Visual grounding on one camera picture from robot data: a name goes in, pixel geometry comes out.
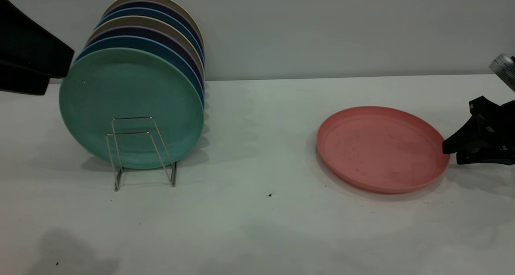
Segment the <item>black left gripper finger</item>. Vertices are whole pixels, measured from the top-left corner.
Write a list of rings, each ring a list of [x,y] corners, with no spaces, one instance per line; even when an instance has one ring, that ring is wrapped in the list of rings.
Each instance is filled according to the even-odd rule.
[[[44,95],[51,76],[13,64],[0,64],[0,90],[22,95]]]
[[[63,78],[68,75],[74,53],[9,0],[0,0],[1,64]]]

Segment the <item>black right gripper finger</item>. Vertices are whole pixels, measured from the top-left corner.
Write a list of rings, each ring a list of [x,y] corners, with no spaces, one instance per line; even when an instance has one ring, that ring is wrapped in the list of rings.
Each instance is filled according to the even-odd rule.
[[[469,120],[443,141],[443,153],[491,149],[514,153],[515,101],[502,105],[484,96],[469,101]]]
[[[474,148],[460,150],[456,153],[458,165],[494,163],[502,165],[514,165],[514,153],[499,148]]]

